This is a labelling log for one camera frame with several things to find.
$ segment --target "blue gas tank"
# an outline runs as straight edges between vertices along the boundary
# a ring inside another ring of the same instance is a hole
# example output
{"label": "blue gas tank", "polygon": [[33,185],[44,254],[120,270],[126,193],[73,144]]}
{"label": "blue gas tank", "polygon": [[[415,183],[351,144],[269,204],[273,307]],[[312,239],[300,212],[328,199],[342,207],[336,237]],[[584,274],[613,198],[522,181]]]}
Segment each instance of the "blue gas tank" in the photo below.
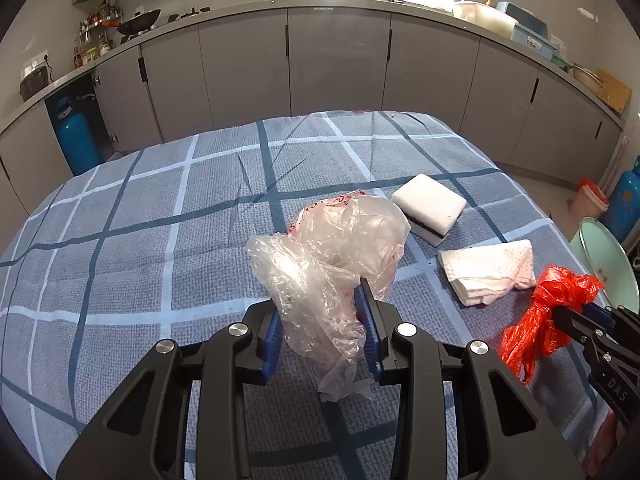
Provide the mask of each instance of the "blue gas tank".
{"label": "blue gas tank", "polygon": [[609,209],[600,217],[606,228],[622,243],[640,218],[640,156],[631,171],[620,175],[609,199]]}
{"label": "blue gas tank", "polygon": [[73,111],[68,97],[58,101],[56,137],[74,175],[83,174],[102,164],[89,121],[82,112]]}

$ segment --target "crumpled plastic bag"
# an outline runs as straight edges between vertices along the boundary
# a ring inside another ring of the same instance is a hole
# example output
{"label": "crumpled plastic bag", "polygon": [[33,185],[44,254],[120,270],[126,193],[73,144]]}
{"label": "crumpled plastic bag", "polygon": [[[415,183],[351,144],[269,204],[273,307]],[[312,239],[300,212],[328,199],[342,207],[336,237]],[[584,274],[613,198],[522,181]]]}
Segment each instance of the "crumpled plastic bag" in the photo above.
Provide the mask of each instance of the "crumpled plastic bag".
{"label": "crumpled plastic bag", "polygon": [[554,326],[551,318],[554,307],[563,305],[582,312],[583,306],[591,303],[602,288],[602,282],[590,274],[575,274],[555,265],[542,271],[529,308],[517,325],[504,330],[498,352],[523,384],[528,384],[536,371],[538,350],[546,357],[572,341]]}
{"label": "crumpled plastic bag", "polygon": [[372,380],[355,380],[366,330],[353,289],[363,277],[377,300],[388,298],[409,229],[398,206],[358,191],[304,208],[287,235],[254,235],[245,245],[288,345],[316,362],[322,400],[370,391]]}

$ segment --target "green bucket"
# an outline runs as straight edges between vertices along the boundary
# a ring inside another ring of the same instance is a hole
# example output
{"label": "green bucket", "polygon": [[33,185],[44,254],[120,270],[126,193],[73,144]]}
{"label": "green bucket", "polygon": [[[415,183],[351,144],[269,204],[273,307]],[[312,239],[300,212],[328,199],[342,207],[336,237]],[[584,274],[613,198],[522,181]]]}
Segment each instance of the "green bucket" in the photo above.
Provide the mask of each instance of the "green bucket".
{"label": "green bucket", "polygon": [[570,245],[580,262],[604,284],[610,306],[622,305],[638,314],[638,282],[614,235],[597,220],[585,217]]}

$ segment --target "plaid tablecloth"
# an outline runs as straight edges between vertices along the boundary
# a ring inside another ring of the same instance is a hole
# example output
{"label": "plaid tablecloth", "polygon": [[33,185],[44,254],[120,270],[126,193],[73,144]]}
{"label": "plaid tablecloth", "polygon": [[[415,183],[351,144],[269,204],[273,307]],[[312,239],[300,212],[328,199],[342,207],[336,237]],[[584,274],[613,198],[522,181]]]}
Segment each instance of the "plaid tablecloth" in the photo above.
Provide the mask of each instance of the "plaid tablecloth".
{"label": "plaid tablecloth", "polygon": [[[154,146],[69,180],[15,236],[0,263],[0,402],[30,453],[54,476],[114,387],[160,338],[208,339],[266,296],[243,247],[284,232],[305,205],[348,190],[390,197],[417,173],[468,207],[440,249],[529,238],[535,271],[582,270],[558,229],[507,175],[423,114],[328,112],[206,132]],[[410,235],[390,302],[436,338],[496,348],[530,291],[463,308]],[[540,363],[530,386],[576,453],[602,402],[578,349]],[[194,477],[193,390],[185,477]],[[246,387],[255,479],[388,479],[397,387],[371,400],[320,403],[308,363],[283,345],[268,386]],[[456,478],[447,397],[449,473]]]}

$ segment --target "countertop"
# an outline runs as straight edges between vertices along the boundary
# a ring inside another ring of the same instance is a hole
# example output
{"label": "countertop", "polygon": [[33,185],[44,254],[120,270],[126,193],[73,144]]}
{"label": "countertop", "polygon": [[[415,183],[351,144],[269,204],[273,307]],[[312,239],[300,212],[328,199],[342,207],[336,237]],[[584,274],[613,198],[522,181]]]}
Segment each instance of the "countertop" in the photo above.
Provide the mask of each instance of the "countertop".
{"label": "countertop", "polygon": [[233,16],[235,14],[243,14],[245,12],[257,12],[260,10],[268,9],[287,9],[291,7],[347,7],[355,9],[380,10],[383,12],[394,12],[396,14],[414,16],[416,18],[422,18],[425,20],[430,20],[432,22],[439,22],[445,25],[450,25],[451,27],[457,27],[461,30],[472,32],[473,34],[477,34],[482,38],[487,38],[488,40],[495,41],[495,43],[499,43],[507,48],[510,48],[511,50],[514,50],[517,53],[522,54],[523,56],[528,57],[530,60],[538,63],[550,72],[553,72],[558,77],[561,77],[570,85],[574,86],[574,88],[578,89],[580,92],[586,95],[591,101],[593,101],[594,104],[600,107],[600,109],[604,111],[604,113],[606,113],[611,118],[611,120],[613,120],[620,127],[620,129],[624,129],[624,123],[609,109],[609,107],[607,107],[606,104],[604,104],[593,93],[587,90],[583,85],[578,83],[572,76],[560,70],[550,61],[535,53],[533,50],[520,45],[519,43],[507,40],[506,38],[503,38],[498,34],[491,32],[490,30],[478,27],[477,25],[474,25],[472,23],[464,22],[463,20],[459,20],[447,14],[436,12],[434,10],[428,10],[423,6],[418,6],[411,3],[391,3],[380,0],[263,0],[240,6],[225,7],[223,9],[213,9],[209,12],[201,12],[194,16],[189,16],[187,18],[177,20],[173,23],[161,25],[150,32],[146,32],[145,34],[142,34],[141,36],[138,36],[133,40],[127,41],[127,43],[114,48],[108,54],[99,57],[97,60],[89,62],[86,65],[73,70],[60,79],[56,79],[52,84],[50,84],[46,88],[43,88],[36,95],[28,99],[28,101],[21,104],[20,107],[14,110],[4,120],[4,123],[0,126],[0,135],[33,105],[37,104],[43,99],[46,99],[54,92],[71,83],[72,81],[75,81],[79,77],[82,77],[87,72],[90,72],[100,63],[104,63],[108,59],[111,59],[111,57],[117,56],[118,54],[124,52],[129,48],[138,46],[145,41],[152,40],[153,38],[157,38],[158,36],[162,36],[163,34],[173,32],[174,30],[178,30],[183,27],[189,27],[190,25],[195,25],[197,23],[208,22],[209,20],[224,18],[225,16]]}

